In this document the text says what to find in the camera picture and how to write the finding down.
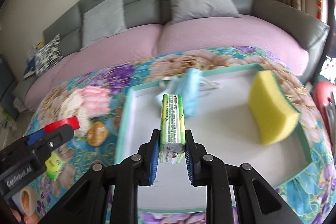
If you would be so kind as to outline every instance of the blue face mask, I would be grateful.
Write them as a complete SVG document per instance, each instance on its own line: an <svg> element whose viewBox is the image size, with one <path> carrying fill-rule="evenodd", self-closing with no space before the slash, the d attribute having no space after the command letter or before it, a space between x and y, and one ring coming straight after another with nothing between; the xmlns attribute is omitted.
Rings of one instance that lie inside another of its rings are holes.
<svg viewBox="0 0 336 224"><path fill-rule="evenodd" d="M216 82L210 82L202 77L202 70L187 69L185 75L182 77L171 77L167 85L161 82L161 85L166 89L161 92L157 97L157 103L161 108L162 98L165 93L180 94L182 96L184 117L192 117L197 114L198 97L200 92L200 85L205 83L211 89L218 88L220 85Z"/></svg>

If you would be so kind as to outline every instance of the sofa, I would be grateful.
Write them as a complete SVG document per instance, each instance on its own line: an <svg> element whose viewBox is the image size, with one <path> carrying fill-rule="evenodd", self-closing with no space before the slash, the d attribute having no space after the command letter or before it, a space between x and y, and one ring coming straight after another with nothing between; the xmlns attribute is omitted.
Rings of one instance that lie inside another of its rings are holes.
<svg viewBox="0 0 336 224"><path fill-rule="evenodd" d="M210 47L252 46L271 51L307 82L321 58L329 26L276 0L233 0L240 18L212 17L171 24L169 0L124 0L127 30L84 50L83 14L104 0L80 0L43 32L60 34L63 59L39 78L21 81L14 96L35 111L57 84L105 67Z"/></svg>

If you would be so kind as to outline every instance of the black and white patterned pillow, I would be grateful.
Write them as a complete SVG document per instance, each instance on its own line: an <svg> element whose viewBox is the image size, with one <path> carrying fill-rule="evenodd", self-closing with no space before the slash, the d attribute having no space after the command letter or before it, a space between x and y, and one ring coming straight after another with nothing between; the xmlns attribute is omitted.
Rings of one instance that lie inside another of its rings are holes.
<svg viewBox="0 0 336 224"><path fill-rule="evenodd" d="M59 34L35 54L35 72L40 77L63 58L59 46Z"/></svg>

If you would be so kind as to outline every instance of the gray leather sofa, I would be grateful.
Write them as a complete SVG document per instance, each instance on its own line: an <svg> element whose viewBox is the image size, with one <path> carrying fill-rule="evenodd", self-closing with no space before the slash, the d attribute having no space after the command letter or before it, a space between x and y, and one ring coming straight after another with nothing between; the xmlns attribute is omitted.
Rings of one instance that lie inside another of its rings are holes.
<svg viewBox="0 0 336 224"><path fill-rule="evenodd" d="M82 17L104 0L80 0L50 27L44 30L45 41L60 34L63 56L81 48ZM316 18L275 0L233 0L242 15L268 21L290 34L309 53L309 63L300 77L305 83L312 76L321 57L329 26ZM146 24L165 24L171 19L169 0L124 0L125 21L128 28ZM25 101L36 78L21 81L14 95Z"/></svg>

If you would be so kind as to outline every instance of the floral tablecloth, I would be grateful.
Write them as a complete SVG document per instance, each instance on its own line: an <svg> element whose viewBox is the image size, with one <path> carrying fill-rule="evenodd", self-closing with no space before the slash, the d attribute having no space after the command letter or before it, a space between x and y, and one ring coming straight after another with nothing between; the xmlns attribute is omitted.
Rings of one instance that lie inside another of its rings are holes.
<svg viewBox="0 0 336 224"><path fill-rule="evenodd" d="M167 76L181 75L187 68L192 67L211 70L249 63L259 63L265 69L275 70L283 92L302 113L301 124L310 144L313 164L276 191L304 223L321 223L336 203L336 171L322 118L307 90L285 65L270 52L254 47L209 48L157 56L81 75L53 88L34 114L27 134L53 122L58 115L60 104L75 89L95 85L109 89L112 96L110 113L92 120L92 123L103 123L108 130L108 136L99 147L88 145L84 137L74 138L59 148L58 153L67 164L57 181L51 181L46 174L43 174L29 184L36 193L35 219L43 217L92 164L100 162L106 166L114 163L119 123L130 86ZM139 212L138 222L205 223L205 215L205 212L184 214ZM28 216L25 221L33 222Z"/></svg>

